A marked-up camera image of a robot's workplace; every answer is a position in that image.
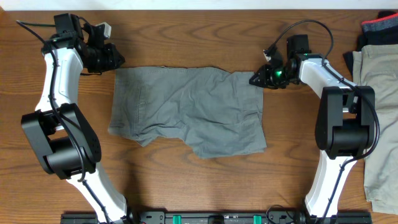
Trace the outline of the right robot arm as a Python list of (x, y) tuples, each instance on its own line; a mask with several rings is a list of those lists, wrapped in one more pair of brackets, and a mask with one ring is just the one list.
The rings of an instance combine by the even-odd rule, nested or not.
[(325, 56), (312, 53), (305, 34), (287, 39), (286, 60), (276, 44), (265, 49), (264, 56), (267, 63), (249, 79), (251, 85), (277, 90), (303, 83), (320, 99), (315, 125), (320, 159), (311, 189), (304, 198), (305, 208), (294, 222), (370, 222), (368, 215), (339, 218), (338, 201), (352, 167), (377, 144), (379, 121), (374, 90), (346, 80)]

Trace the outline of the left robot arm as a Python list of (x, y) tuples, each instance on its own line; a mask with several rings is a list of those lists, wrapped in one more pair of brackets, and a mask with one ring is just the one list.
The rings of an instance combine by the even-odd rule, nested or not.
[(78, 86), (84, 75), (119, 68), (125, 58), (105, 22), (64, 13), (54, 17), (56, 33), (43, 40), (44, 88), (33, 113), (21, 126), (43, 170), (78, 189), (94, 213), (65, 213), (61, 223), (139, 223), (139, 217), (118, 192), (101, 165), (100, 141), (78, 107)]

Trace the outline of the grey shorts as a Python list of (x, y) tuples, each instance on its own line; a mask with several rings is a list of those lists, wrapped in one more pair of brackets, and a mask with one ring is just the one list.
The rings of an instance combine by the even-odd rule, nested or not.
[(108, 131), (141, 146), (179, 138), (205, 159), (263, 152), (263, 92), (249, 84), (253, 75), (214, 67), (119, 69)]

